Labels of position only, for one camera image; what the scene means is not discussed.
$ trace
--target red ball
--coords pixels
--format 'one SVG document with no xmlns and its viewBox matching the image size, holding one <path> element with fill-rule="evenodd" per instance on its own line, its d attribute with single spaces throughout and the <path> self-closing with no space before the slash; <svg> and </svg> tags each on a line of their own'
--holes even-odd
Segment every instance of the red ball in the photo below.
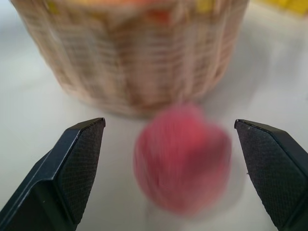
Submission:
<svg viewBox="0 0 308 231">
<path fill-rule="evenodd" d="M 230 172 L 231 141 L 192 105 L 174 106 L 140 134 L 134 172 L 143 192 L 159 207 L 193 215 L 224 192 Z"/>
</svg>

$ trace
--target textured gripper pad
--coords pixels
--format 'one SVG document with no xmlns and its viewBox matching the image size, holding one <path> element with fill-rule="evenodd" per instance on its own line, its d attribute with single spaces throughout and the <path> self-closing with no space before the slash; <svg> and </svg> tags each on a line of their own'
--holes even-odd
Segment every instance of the textured gripper pad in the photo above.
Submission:
<svg viewBox="0 0 308 231">
<path fill-rule="evenodd" d="M 307 193 L 307 178 L 271 134 L 245 123 L 237 123 L 236 129 L 250 179 L 281 230 Z"/>
<path fill-rule="evenodd" d="M 59 174 L 59 187 L 75 224 L 82 219 L 96 175 L 103 134 L 98 123 L 81 132 Z"/>
</svg>

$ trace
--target white background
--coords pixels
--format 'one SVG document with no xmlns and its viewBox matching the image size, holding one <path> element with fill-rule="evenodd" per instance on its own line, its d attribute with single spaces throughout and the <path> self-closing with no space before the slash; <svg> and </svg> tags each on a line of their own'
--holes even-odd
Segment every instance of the white background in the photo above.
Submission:
<svg viewBox="0 0 308 231">
<path fill-rule="evenodd" d="M 105 117 L 95 183 L 78 231 L 275 231 L 246 175 L 235 119 L 288 131 L 308 150 L 307 26 L 252 4 L 225 78 L 207 95 L 207 117 L 232 136 L 231 181 L 212 210 L 179 219 L 152 206 L 132 173 L 145 120 L 105 113 L 64 94 L 14 8 L 0 1 L 0 208 L 69 126 Z"/>
</svg>

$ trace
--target basket weave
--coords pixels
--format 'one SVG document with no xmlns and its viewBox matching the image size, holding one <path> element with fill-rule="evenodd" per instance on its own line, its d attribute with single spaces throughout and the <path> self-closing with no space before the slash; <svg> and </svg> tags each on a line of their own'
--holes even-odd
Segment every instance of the basket weave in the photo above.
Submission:
<svg viewBox="0 0 308 231">
<path fill-rule="evenodd" d="M 159 7 L 171 15 L 184 9 L 186 16 L 166 24 L 143 12 L 118 25 L 106 9 L 11 2 L 66 92 L 113 112 L 148 115 L 198 99 L 216 85 L 248 0 L 215 0 L 207 13 L 198 12 L 196 3 L 181 8 L 182 0 L 166 1 Z"/>
</svg>

